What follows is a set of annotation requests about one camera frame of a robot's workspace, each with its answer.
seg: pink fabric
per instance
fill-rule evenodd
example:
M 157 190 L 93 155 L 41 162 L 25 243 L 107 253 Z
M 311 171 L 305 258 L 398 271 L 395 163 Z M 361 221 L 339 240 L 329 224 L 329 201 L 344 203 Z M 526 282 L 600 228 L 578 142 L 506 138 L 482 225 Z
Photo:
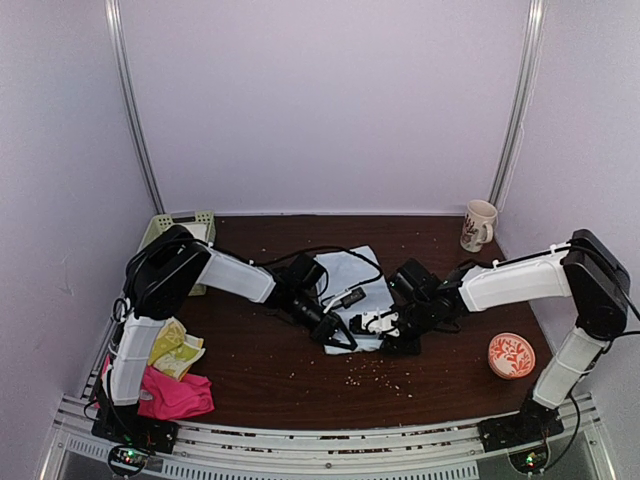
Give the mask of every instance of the pink fabric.
M 186 374 L 181 382 L 153 367 L 142 378 L 138 413 L 158 420 L 178 420 L 211 412 L 211 382 L 206 377 Z

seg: plastic bin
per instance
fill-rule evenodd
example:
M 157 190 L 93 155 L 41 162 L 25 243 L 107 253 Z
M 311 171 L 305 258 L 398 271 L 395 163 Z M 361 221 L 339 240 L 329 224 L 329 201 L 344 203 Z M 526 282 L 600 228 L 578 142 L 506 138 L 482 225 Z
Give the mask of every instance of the plastic bin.
M 203 210 L 200 212 L 156 215 L 149 222 L 147 231 L 144 233 L 142 242 L 140 242 L 139 250 L 149 245 L 149 243 L 158 238 L 161 233 L 176 223 L 185 226 L 196 223 L 205 224 L 207 226 L 207 241 L 213 242 L 216 238 L 216 227 L 212 211 Z M 194 285 L 191 292 L 189 292 L 189 296 L 204 295 L 206 292 L 207 287 L 204 285 Z

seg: wall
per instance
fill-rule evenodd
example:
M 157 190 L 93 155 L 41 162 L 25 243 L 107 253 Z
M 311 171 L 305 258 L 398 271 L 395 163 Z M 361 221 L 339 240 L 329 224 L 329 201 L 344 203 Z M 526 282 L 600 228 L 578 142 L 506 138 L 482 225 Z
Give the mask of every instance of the wall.
M 152 208 L 104 2 L 1 2 L 0 44 L 0 476 L 24 480 Z
M 460 213 L 489 194 L 527 0 L 123 2 L 169 211 Z
M 543 42 L 500 243 L 514 257 L 589 228 L 629 269 L 640 299 L 640 4 L 551 1 Z M 539 301 L 534 310 L 558 347 L 574 322 L 571 302 Z M 622 478 L 637 478 L 640 463 L 640 344 L 632 338 L 616 343 L 588 385 Z

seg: mug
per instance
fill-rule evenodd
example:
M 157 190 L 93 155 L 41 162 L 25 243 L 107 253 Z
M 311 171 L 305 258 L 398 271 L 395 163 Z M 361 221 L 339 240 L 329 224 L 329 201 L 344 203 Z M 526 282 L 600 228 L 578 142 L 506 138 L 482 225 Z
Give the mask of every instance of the mug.
M 482 245 L 493 240 L 493 227 L 498 218 L 498 210 L 484 200 L 471 200 L 467 204 L 460 245 L 467 252 L 476 253 Z

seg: red and white patterned bowl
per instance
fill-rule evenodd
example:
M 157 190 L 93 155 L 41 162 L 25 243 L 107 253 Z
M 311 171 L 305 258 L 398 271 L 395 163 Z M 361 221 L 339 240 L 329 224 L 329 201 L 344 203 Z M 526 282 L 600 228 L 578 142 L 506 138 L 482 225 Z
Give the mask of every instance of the red and white patterned bowl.
M 506 380 L 526 377 L 536 366 L 536 354 L 520 335 L 501 333 L 489 344 L 489 366 Z

